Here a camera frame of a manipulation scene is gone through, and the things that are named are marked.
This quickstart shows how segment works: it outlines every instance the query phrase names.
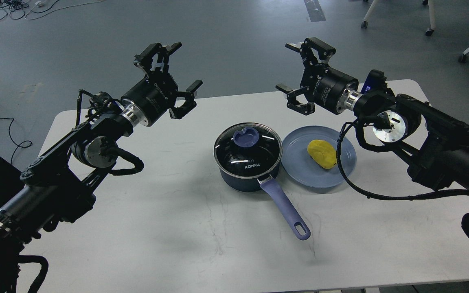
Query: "blue pot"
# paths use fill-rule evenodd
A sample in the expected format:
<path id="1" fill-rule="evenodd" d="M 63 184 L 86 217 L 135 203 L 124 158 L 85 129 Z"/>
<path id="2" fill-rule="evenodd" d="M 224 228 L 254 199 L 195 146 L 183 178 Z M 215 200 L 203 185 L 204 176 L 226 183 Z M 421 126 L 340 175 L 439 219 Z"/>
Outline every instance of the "blue pot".
<path id="1" fill-rule="evenodd" d="M 258 123 L 240 123 L 227 128 L 216 139 L 214 148 L 224 181 L 238 191 L 263 189 L 274 200 L 296 237 L 305 240 L 311 231 L 275 180 L 282 152 L 278 134 Z"/>

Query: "blue plate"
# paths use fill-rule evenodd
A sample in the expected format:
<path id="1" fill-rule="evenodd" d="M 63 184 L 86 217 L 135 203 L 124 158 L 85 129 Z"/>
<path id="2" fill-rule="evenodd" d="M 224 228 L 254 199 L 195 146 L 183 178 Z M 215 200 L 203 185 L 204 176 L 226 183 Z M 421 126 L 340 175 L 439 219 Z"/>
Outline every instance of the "blue plate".
<path id="1" fill-rule="evenodd" d="M 283 140 L 281 164 L 297 182 L 315 188 L 329 188 L 344 181 L 338 166 L 323 169 L 307 152 L 307 145 L 314 139 L 328 141 L 335 149 L 339 132 L 324 126 L 305 126 L 289 133 Z M 345 138 L 341 145 L 341 164 L 347 176 L 356 166 L 356 150 Z"/>

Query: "lid handle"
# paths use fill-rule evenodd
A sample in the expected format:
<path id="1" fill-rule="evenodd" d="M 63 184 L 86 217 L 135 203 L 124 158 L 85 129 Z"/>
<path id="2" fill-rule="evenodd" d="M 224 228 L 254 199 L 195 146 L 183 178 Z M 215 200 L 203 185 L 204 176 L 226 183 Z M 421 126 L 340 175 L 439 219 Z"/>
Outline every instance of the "lid handle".
<path id="1" fill-rule="evenodd" d="M 250 126 L 244 127 L 242 130 L 237 130 L 233 134 L 233 141 L 241 148 L 251 148 L 258 142 L 260 134 L 255 128 Z"/>

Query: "floor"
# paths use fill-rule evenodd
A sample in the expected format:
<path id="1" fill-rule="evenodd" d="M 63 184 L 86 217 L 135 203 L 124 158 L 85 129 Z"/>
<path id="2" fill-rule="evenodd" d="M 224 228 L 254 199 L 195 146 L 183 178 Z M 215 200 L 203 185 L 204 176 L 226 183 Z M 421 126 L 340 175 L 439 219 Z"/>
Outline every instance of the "floor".
<path id="1" fill-rule="evenodd" d="M 106 0 L 34 21 L 4 19 L 0 117 L 15 117 L 16 142 L 33 141 L 15 153 L 13 163 L 23 169 L 38 156 L 55 115 L 75 109 L 78 89 L 120 98 L 143 76 L 132 64 L 134 55 L 153 42 L 182 42 L 170 71 L 182 89 L 203 80 L 199 97 L 205 98 L 274 91 L 277 83 L 297 87 L 301 59 L 285 43 L 318 37 L 337 49 L 330 64 L 341 72 L 361 82 L 371 69 L 389 80 L 413 79 L 433 106 L 469 123 L 469 59 L 457 62 L 469 46 L 469 1 L 435 0 L 432 37 L 424 35 L 430 21 L 419 0 L 382 1 L 361 29 L 371 2 L 322 0 L 326 20 L 320 22 L 310 21 L 302 0 Z M 0 156 L 10 161 L 15 147 L 8 123 L 0 120 Z M 417 288 L 469 292 L 469 282 Z"/>

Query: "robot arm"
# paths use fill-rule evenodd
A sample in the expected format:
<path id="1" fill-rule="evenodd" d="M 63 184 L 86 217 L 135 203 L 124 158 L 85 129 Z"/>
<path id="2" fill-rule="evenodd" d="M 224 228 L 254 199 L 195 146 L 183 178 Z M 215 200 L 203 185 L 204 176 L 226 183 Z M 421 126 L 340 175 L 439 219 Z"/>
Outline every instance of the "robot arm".
<path id="1" fill-rule="evenodd" d="M 395 95 L 388 88 L 383 72 L 372 70 L 361 91 L 357 80 L 328 65 L 335 49 L 319 39 L 307 38 L 301 44 L 287 44 L 287 48 L 299 52 L 305 70 L 300 88 L 293 90 L 286 85 L 276 85 L 287 97 L 287 107 L 304 115 L 315 111 L 315 104 L 340 114 L 345 109 L 353 111 L 359 145 L 374 152 L 394 152 L 408 165 L 408 175 L 413 182 L 434 190 L 414 197 L 387 197 L 358 188 L 340 171 L 356 191 L 383 200 L 432 199 L 451 195 L 469 195 L 469 125 L 405 94 Z M 296 97 L 304 94 L 307 104 Z M 403 140 L 417 130 L 421 118 L 426 121 L 428 136 L 421 148 L 408 145 Z M 366 142 L 364 128 L 372 126 L 382 145 Z M 348 131 L 341 130 L 340 139 Z M 467 190 L 441 190 L 457 182 Z M 469 214 L 463 217 L 462 227 L 469 237 Z"/>
<path id="2" fill-rule="evenodd" d="M 37 291 L 48 264 L 41 256 L 20 256 L 24 245 L 32 238 L 39 239 L 41 229 L 51 232 L 60 221 L 73 223 L 91 210 L 96 200 L 93 192 L 108 174 L 130 175 L 142 170 L 140 158 L 119 148 L 119 138 L 131 135 L 138 124 L 153 125 L 168 110 L 171 118 L 181 119 L 197 106 L 194 97 L 202 81 L 178 91 L 168 72 L 169 56 L 181 46 L 154 43 L 136 55 L 134 64 L 145 76 L 121 100 L 104 92 L 93 95 L 80 90 L 76 127 L 21 173 L 24 188 L 0 207 L 0 292 L 15 292 L 18 263 L 28 262 L 42 266 L 29 292 Z M 83 94 L 90 96 L 92 107 L 88 120 L 79 123 Z M 177 97 L 185 98 L 180 107 L 175 107 Z M 68 167 L 71 154 L 94 168 L 83 180 Z M 113 169 L 119 157 L 134 166 Z"/>

